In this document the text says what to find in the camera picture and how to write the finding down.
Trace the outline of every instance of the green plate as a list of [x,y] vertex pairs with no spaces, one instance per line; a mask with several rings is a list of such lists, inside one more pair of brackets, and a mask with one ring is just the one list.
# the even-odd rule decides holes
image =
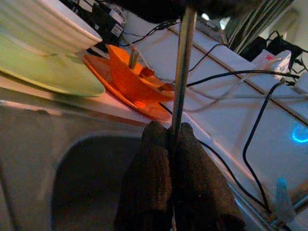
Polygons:
[[0,71],[55,92],[98,97],[104,86],[74,54],[39,56],[0,35]]

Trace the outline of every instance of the black cable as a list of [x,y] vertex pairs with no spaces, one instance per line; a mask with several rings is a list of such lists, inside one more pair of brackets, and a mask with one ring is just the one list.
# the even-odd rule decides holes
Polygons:
[[214,75],[214,76],[210,76],[204,79],[201,79],[199,81],[193,82],[193,83],[189,83],[187,84],[187,87],[191,87],[200,83],[204,83],[206,81],[215,79],[215,78],[220,78],[220,77],[225,77],[225,76],[231,76],[231,75],[238,75],[238,74],[271,74],[271,75],[279,75],[279,76],[286,76],[286,77],[294,77],[294,78],[299,78],[299,76],[297,75],[292,75],[289,73],[280,73],[280,72],[276,72],[276,71],[264,71],[264,70],[245,70],[245,71],[233,71],[233,72],[227,72],[227,73],[223,73],[223,74],[218,74],[218,75]]
[[293,67],[291,68],[291,70],[294,71],[297,75],[305,71],[304,68],[301,71],[296,71]]
[[270,38],[272,37],[273,34],[277,34],[277,36],[280,37],[279,32],[278,32],[277,30],[275,30],[275,31],[273,31],[273,32],[269,35],[269,37],[268,37],[268,39],[267,39],[266,41],[272,41]]
[[213,46],[190,70],[189,72],[193,71],[201,62],[203,59],[205,59],[212,51],[213,49],[215,49],[218,46],[226,46],[226,44],[216,44],[215,46]]
[[[255,127],[255,129],[257,128],[257,125],[258,125],[258,123],[259,123],[259,121],[260,121],[260,119],[261,119],[261,117],[262,117],[262,115],[263,115],[263,113],[264,113],[264,111],[265,111],[265,108],[266,108],[266,106],[267,106],[267,104],[268,104],[268,102],[269,102],[269,100],[270,100],[270,97],[272,96],[272,94],[273,94],[273,92],[276,90],[276,88],[277,87],[279,87],[279,86],[281,86],[283,84],[283,81],[281,81],[281,82],[279,82],[279,83],[277,83],[276,85],[274,85],[271,89],[270,89],[270,91],[269,91],[269,93],[268,93],[268,95],[267,95],[267,97],[266,97],[266,99],[265,99],[265,101],[264,101],[264,103],[263,103],[263,106],[262,106],[262,108],[261,108],[261,110],[260,110],[260,113],[259,113],[259,116],[258,116],[258,118],[257,118],[257,121],[256,121],[256,123],[255,123],[255,125],[256,125],[256,127]],[[166,106],[164,106],[162,103],[159,103],[167,112],[169,112],[171,115],[172,115],[172,112],[171,112],[171,110],[169,109],[169,108],[167,108]],[[236,178],[236,176],[234,175],[234,173],[232,172],[232,170],[230,169],[230,167],[228,166],[228,164],[226,163],[226,161],[212,148],[212,147],[210,147],[209,145],[207,145],[206,143],[204,143],[203,141],[201,141],[201,140],[198,140],[204,147],[206,147],[207,149],[209,149],[212,153],[214,153],[215,154],[215,156],[217,156],[217,158],[222,162],[222,164],[225,166],[225,168],[227,169],[227,171],[229,172],[229,174],[231,175],[231,177],[233,178],[233,180],[235,181],[235,183],[237,184],[237,186],[249,197],[249,198],[251,198],[253,201],[255,201],[258,205],[260,205],[262,208],[264,208],[268,213],[271,213],[271,210],[270,210],[270,208],[269,208],[269,206],[268,206],[268,204],[263,204],[261,201],[259,201],[257,198],[255,198],[252,194],[250,194],[244,187],[243,187],[243,185],[237,180],[237,178]],[[258,180],[258,177],[257,177],[257,175],[254,173],[253,174],[253,176],[254,176],[254,179],[256,180],[256,182],[259,182],[259,180]],[[285,230],[287,230],[287,231],[292,231],[286,224],[284,224],[284,226],[283,226],[283,228],[285,229]]]
[[308,51],[307,51],[307,50],[305,50],[305,49],[303,49],[303,48],[300,48],[300,49],[302,49],[302,51],[303,51],[303,52],[308,53]]
[[254,172],[253,168],[252,168],[252,167],[250,166],[250,164],[248,163],[247,157],[246,157],[246,156],[247,156],[247,149],[248,149],[248,147],[249,147],[249,145],[250,145],[250,143],[251,143],[251,140],[252,140],[252,138],[253,138],[253,136],[254,136],[254,134],[255,134],[255,132],[256,132],[256,129],[257,129],[258,125],[259,125],[259,122],[260,122],[260,120],[261,120],[261,118],[262,118],[262,116],[263,116],[263,113],[264,113],[265,109],[266,109],[266,106],[267,106],[267,104],[269,103],[270,98],[271,98],[273,92],[276,90],[276,88],[278,88],[278,87],[281,86],[282,84],[284,84],[284,81],[280,81],[279,83],[275,84],[275,85],[270,89],[270,91],[268,92],[268,94],[267,94],[267,96],[266,96],[266,99],[265,99],[265,101],[264,101],[264,103],[263,103],[263,105],[262,105],[262,108],[261,108],[261,110],[260,110],[260,112],[259,112],[259,115],[258,115],[258,117],[257,117],[257,119],[256,119],[256,122],[255,122],[255,124],[254,124],[254,126],[253,126],[251,132],[250,132],[250,135],[249,135],[249,137],[248,137],[248,140],[247,140],[247,142],[246,142],[246,144],[245,144],[245,146],[244,146],[244,150],[243,150],[243,160],[244,160],[246,166],[248,167],[249,171],[250,171],[251,174],[253,175],[254,179],[255,179],[256,182],[257,182],[257,185],[258,185],[258,187],[259,187],[259,189],[260,189],[260,191],[261,191],[262,198],[263,198],[263,201],[264,201],[264,205],[265,205],[265,207],[266,207],[265,209],[266,209],[267,212],[270,212],[270,209],[269,209],[270,207],[269,207],[269,204],[268,204],[268,201],[267,201],[267,198],[266,198],[264,189],[263,189],[262,184],[261,184],[261,182],[259,181],[259,179],[258,179],[256,173]]
[[[164,106],[162,103],[159,103],[167,112],[169,112],[172,115],[172,112],[169,110],[169,108],[167,108],[166,106]],[[226,169],[228,170],[228,172],[230,173],[231,177],[233,178],[233,180],[235,181],[235,183],[237,184],[237,186],[248,196],[250,197],[253,201],[255,201],[258,205],[260,205],[262,208],[264,208],[266,210],[266,206],[259,201],[258,199],[256,199],[252,194],[250,194],[244,187],[243,185],[241,185],[241,183],[237,180],[237,178],[235,177],[234,173],[232,172],[232,170],[230,169],[230,167],[228,166],[228,164],[225,162],[225,160],[210,146],[208,146],[206,143],[202,142],[199,140],[199,142],[206,148],[208,148],[210,151],[212,151],[217,157],[218,159],[223,163],[223,165],[226,167]]]
[[[168,28],[170,26],[173,26],[173,25],[175,25],[177,23],[178,22],[176,20],[171,20],[171,21],[163,22],[163,23],[157,25],[156,27],[154,27],[152,30],[150,30],[145,36],[141,37],[140,39],[138,39],[136,41],[133,41],[132,44],[135,44],[137,42],[140,42],[140,41],[144,40],[146,37],[154,34],[158,30],[164,30],[164,29],[166,29],[166,28]],[[126,45],[121,45],[120,44],[120,46],[121,47],[128,47],[128,46],[130,46],[130,44],[126,44]]]
[[305,65],[305,63],[304,63],[303,57],[301,57],[300,60],[301,60],[301,62],[302,62],[302,66],[304,67],[304,69],[305,69],[306,71],[308,71],[308,69],[307,69],[307,67],[306,67],[306,65]]
[[294,82],[296,83],[297,82],[297,79],[296,78],[292,78],[294,80]]
[[286,81],[286,83],[287,83],[287,86],[295,86],[294,82]]

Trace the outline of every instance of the metal rod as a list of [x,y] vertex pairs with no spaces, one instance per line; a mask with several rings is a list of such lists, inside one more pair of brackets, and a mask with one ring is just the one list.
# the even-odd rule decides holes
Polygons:
[[178,146],[196,17],[196,10],[187,7],[180,27],[178,61],[175,79],[175,99],[173,104],[170,137],[171,166],[173,165],[174,155]]

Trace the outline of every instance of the stainless steel sink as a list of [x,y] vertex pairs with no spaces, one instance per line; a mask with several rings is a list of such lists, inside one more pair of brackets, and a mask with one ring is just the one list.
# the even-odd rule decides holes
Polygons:
[[1,88],[0,95],[0,185],[13,228],[111,229],[145,124]]
[[140,139],[93,137],[79,142],[58,168],[52,194],[54,230],[111,230],[122,176]]

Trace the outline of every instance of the curtain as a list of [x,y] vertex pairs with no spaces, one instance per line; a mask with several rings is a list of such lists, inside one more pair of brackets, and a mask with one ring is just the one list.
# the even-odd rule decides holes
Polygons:
[[264,0],[258,8],[238,19],[231,19],[225,33],[229,48],[241,53],[265,30],[294,0]]

